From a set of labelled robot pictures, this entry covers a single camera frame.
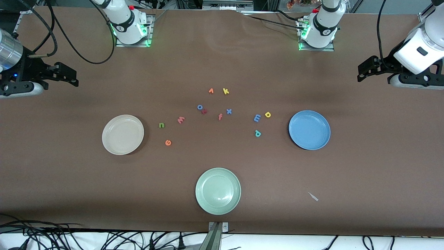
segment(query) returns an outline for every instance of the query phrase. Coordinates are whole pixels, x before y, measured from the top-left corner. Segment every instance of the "brown paper backdrop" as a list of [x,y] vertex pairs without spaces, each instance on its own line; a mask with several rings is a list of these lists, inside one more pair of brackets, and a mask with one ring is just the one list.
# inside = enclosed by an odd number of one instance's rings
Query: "brown paper backdrop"
[[[110,35],[95,9],[54,9],[82,54],[106,58]],[[106,229],[205,231],[208,221],[229,221],[247,233],[443,235],[443,93],[394,88],[388,75],[357,83],[357,66],[378,51],[376,18],[345,15],[335,52],[307,52],[291,28],[233,11],[168,11],[150,48],[116,48],[103,65],[82,61],[56,28],[59,50],[44,60],[77,70],[80,86],[49,82],[43,95],[0,102],[0,210]],[[387,54],[417,18],[381,22]],[[47,32],[26,15],[18,33],[32,49]],[[289,138],[290,118],[304,109],[330,123],[321,150]],[[267,111],[270,119],[253,121]],[[101,134],[121,114],[138,117],[146,134],[136,152],[115,156]],[[214,167],[242,185],[223,216],[194,197]]]

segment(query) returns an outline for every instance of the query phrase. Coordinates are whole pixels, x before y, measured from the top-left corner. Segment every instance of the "blue plate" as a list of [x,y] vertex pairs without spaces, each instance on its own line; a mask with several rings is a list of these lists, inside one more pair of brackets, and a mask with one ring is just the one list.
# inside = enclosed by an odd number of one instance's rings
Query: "blue plate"
[[303,149],[317,150],[329,142],[330,125],[318,112],[304,110],[290,120],[288,132],[291,139]]

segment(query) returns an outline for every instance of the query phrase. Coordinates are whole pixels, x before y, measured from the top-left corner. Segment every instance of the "green plate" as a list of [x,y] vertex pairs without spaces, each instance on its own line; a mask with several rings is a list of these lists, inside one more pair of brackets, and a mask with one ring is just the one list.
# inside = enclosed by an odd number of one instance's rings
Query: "green plate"
[[228,169],[210,169],[197,181],[196,199],[206,212],[215,215],[226,214],[239,203],[241,184],[236,175]]

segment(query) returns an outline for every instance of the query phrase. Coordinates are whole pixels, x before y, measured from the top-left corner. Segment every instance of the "white plate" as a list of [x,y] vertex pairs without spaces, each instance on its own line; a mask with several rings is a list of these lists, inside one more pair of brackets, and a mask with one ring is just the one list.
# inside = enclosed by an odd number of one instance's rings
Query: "white plate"
[[143,140],[143,125],[132,115],[113,118],[103,129],[102,143],[108,152],[124,155],[133,152]]

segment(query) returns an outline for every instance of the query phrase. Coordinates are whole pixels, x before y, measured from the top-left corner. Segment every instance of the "plate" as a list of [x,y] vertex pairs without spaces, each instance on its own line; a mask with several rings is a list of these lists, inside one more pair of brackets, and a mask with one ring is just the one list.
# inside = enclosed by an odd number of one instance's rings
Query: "plate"
[[103,129],[102,143],[108,152],[124,155],[133,152],[142,143],[143,125],[132,115],[113,118]]
[[196,199],[206,212],[214,215],[226,214],[239,203],[241,184],[228,169],[210,169],[197,181]]
[[291,139],[303,149],[317,150],[330,140],[330,125],[318,112],[304,110],[290,120],[288,132]]

